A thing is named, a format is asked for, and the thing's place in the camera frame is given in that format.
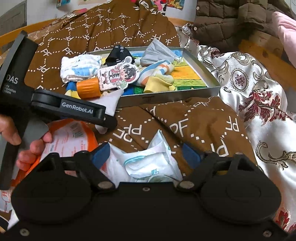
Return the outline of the person's left hand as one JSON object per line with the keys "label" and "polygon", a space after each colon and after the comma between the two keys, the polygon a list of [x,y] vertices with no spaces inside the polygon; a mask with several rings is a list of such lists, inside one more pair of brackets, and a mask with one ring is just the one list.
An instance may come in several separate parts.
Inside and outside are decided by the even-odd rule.
{"label": "person's left hand", "polygon": [[[18,134],[13,119],[1,114],[1,135],[10,144],[16,146],[21,144],[21,137]],[[47,132],[39,140],[34,140],[28,150],[21,151],[16,160],[17,167],[22,171],[29,171],[31,166],[36,162],[37,156],[41,155],[45,149],[46,143],[51,143],[52,134]]]}

